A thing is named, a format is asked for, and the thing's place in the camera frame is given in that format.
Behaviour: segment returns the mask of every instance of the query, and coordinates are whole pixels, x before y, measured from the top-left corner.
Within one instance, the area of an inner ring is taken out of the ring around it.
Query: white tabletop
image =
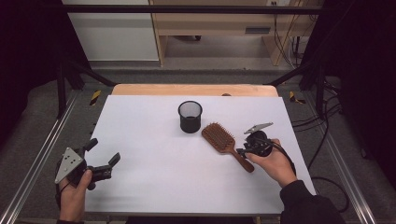
[[[278,138],[295,163],[297,177],[315,194],[283,99],[245,96],[110,95],[86,153],[88,165],[105,165],[117,152],[112,178],[89,191],[86,211],[153,216],[256,216],[280,214],[280,186],[254,164],[248,173],[229,154],[218,153],[197,133],[179,128],[178,106],[203,107],[202,128],[220,123],[243,147],[244,131],[255,124]]]

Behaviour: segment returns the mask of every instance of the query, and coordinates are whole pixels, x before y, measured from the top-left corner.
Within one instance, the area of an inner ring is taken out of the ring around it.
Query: human hand
[[[59,184],[62,191],[61,196],[61,214],[59,219],[63,221],[80,222],[84,217],[85,210],[85,192],[91,183],[92,171],[87,170],[75,188],[69,184],[67,178],[64,178]]]
[[[280,145],[278,139],[272,139],[272,141]],[[297,180],[288,159],[275,147],[267,157],[260,157],[252,153],[246,153],[246,157],[253,163],[260,165],[269,176],[277,181],[281,188]]]

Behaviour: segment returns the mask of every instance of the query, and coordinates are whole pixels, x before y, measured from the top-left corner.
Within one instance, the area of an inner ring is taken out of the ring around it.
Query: black mesh cup
[[[195,101],[183,102],[178,107],[180,128],[185,133],[196,133],[201,128],[202,107]]]

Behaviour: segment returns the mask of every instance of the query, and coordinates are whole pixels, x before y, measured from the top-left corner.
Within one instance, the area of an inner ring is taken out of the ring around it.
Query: wooden hairbrush
[[[254,171],[254,166],[242,158],[235,150],[235,140],[221,125],[211,123],[202,130],[202,136],[212,147],[220,153],[231,153],[249,173]]]

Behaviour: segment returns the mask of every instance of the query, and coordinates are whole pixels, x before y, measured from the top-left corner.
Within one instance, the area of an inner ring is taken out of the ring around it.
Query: white cabinet
[[[148,0],[63,0],[65,5],[148,5]],[[69,13],[89,61],[159,61],[151,15]]]

